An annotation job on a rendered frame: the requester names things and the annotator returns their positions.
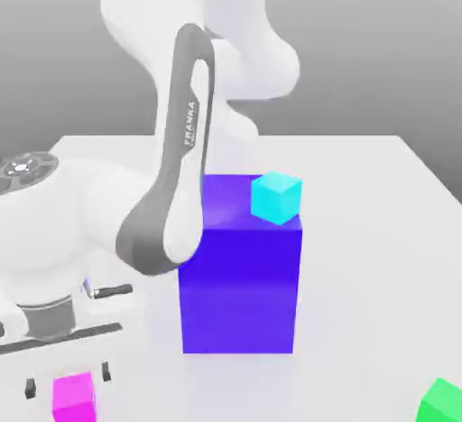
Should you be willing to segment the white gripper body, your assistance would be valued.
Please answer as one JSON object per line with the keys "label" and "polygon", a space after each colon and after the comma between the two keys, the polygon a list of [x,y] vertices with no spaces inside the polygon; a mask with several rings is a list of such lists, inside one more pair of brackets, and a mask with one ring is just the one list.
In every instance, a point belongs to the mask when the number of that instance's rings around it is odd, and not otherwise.
{"label": "white gripper body", "polygon": [[110,323],[50,341],[25,339],[0,344],[0,382],[89,371],[107,362],[124,338],[122,325]]}

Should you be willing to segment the small magenta cube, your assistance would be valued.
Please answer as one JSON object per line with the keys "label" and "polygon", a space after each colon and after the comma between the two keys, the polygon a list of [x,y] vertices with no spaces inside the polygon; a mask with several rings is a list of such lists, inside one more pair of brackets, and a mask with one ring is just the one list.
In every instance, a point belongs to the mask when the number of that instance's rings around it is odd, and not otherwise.
{"label": "small magenta cube", "polygon": [[97,422],[92,374],[83,372],[54,379],[51,413],[54,422]]}

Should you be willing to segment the small cyan cube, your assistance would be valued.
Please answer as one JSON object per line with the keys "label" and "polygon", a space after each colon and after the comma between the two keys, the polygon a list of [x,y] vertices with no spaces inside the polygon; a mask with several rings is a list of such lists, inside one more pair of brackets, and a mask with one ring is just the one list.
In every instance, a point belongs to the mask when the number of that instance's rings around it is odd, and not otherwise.
{"label": "small cyan cube", "polygon": [[285,225],[300,213],[302,180],[271,171],[251,183],[251,214]]}

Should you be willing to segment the small green cube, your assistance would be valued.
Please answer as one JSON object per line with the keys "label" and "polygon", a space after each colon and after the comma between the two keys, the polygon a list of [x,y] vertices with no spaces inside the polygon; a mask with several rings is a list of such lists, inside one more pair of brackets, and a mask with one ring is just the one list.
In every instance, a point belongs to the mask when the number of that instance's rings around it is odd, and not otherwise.
{"label": "small green cube", "polygon": [[462,389],[437,378],[422,398],[415,422],[462,422]]}

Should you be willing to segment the large blue box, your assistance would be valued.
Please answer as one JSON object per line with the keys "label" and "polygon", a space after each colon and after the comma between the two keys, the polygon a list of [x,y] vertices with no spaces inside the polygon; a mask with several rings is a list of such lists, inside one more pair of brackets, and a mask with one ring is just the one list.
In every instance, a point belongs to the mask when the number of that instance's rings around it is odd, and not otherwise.
{"label": "large blue box", "polygon": [[251,214],[262,175],[207,175],[204,232],[179,269],[184,353],[291,353],[303,230]]}

